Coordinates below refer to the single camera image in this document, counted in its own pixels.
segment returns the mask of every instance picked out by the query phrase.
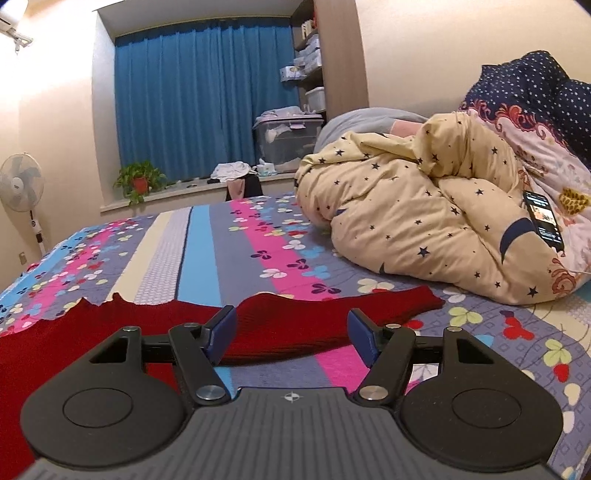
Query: smartphone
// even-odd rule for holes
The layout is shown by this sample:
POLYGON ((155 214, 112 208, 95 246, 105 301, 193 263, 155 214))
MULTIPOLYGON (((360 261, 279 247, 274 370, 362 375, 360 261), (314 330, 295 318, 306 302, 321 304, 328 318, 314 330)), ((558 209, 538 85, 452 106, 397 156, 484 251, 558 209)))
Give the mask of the smartphone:
POLYGON ((523 199, 540 238, 557 252, 563 252, 564 242, 548 199, 534 192, 524 192, 523 199))

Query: comforter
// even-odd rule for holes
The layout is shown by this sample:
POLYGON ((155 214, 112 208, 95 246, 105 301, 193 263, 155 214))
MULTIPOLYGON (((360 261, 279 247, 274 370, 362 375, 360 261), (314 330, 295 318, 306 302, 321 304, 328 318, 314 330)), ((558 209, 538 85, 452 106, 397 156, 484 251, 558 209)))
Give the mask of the comforter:
MULTIPOLYGON (((563 297, 588 275, 580 236, 557 254, 522 207, 533 179, 512 148, 464 112, 414 137, 348 132, 306 157, 297 200, 340 254, 374 272, 453 283, 506 304, 563 297)), ((591 219, 574 219, 591 238, 591 219)))

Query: red knitted cloth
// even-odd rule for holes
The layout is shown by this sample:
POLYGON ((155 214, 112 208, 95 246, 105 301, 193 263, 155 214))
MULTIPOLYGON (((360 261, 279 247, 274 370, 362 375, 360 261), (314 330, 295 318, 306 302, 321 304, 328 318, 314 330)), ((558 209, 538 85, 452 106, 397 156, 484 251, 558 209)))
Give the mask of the red knitted cloth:
MULTIPOLYGON (((259 294, 238 306, 238 332, 222 363, 277 361, 347 345, 346 318, 352 308, 385 325, 404 323, 443 304, 425 286, 327 301, 259 294)), ((25 332, 1 338, 0 480, 14 478, 33 462, 19 421, 24 401, 38 387, 125 325, 156 335, 185 322, 205 323, 218 310, 177 300, 135 305, 115 294, 100 306, 83 299, 60 319, 41 320, 25 332)), ((169 365, 147 365, 147 371, 176 386, 169 365)))

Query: beige wall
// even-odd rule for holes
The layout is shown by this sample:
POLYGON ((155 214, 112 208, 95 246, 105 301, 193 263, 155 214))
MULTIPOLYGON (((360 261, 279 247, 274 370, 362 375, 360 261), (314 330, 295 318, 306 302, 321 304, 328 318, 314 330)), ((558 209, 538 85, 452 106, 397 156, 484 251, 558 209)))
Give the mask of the beige wall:
POLYGON ((115 118, 115 45, 100 15, 96 16, 92 59, 92 115, 103 204, 108 205, 121 197, 120 189, 113 189, 121 160, 115 118))
POLYGON ((19 30, 20 143, 46 178, 37 215, 50 248, 99 223, 102 204, 92 118, 96 13, 89 0, 33 5, 19 30))
POLYGON ((457 108, 484 63, 548 50, 591 82, 591 17, 574 0, 356 0, 370 106, 457 108))
MULTIPOLYGON (((0 35, 0 166, 5 159, 22 151, 18 135, 18 101, 20 81, 18 57, 14 43, 0 35)), ((41 256, 29 224, 28 214, 13 212, 0 203, 0 291, 7 287, 24 269, 18 254, 25 252, 27 260, 41 256)))

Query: red flower pot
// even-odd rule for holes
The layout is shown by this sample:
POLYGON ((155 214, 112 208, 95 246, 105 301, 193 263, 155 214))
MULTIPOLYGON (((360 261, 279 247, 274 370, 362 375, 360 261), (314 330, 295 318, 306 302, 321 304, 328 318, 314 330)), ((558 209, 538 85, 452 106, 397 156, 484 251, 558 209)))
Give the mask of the red flower pot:
POLYGON ((145 177, 133 179, 134 190, 140 195, 148 192, 148 180, 145 177))

